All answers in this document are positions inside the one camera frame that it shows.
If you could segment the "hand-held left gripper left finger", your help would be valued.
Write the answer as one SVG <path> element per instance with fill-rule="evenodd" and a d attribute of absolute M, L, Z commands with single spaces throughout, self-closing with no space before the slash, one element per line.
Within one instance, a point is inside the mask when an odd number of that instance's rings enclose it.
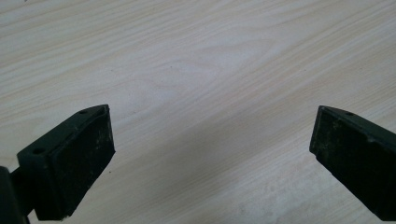
<path fill-rule="evenodd" d="M 17 154 L 22 212 L 42 221 L 72 216 L 114 153 L 109 106 L 78 111 Z"/>

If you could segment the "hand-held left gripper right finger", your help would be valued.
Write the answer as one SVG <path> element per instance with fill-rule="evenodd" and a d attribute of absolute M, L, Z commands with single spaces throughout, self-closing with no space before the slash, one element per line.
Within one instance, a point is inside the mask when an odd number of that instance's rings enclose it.
<path fill-rule="evenodd" d="M 321 105 L 309 151 L 383 221 L 396 221 L 396 133 Z"/>

